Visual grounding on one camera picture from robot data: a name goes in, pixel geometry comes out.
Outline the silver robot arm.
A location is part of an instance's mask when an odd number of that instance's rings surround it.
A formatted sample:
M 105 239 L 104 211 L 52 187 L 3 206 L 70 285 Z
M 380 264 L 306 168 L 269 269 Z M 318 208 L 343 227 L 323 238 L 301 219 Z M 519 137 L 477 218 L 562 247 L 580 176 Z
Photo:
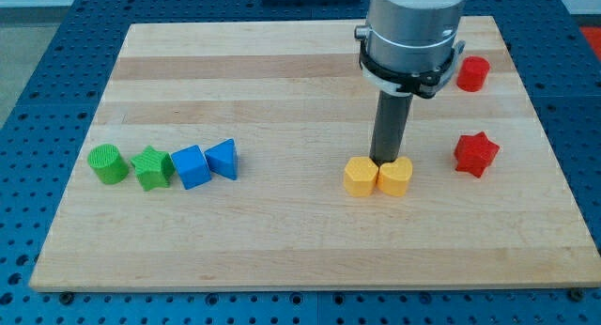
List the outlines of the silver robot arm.
M 467 0 L 369 0 L 355 28 L 363 76 L 382 92 L 431 99 L 452 78 L 465 42 L 457 41 Z

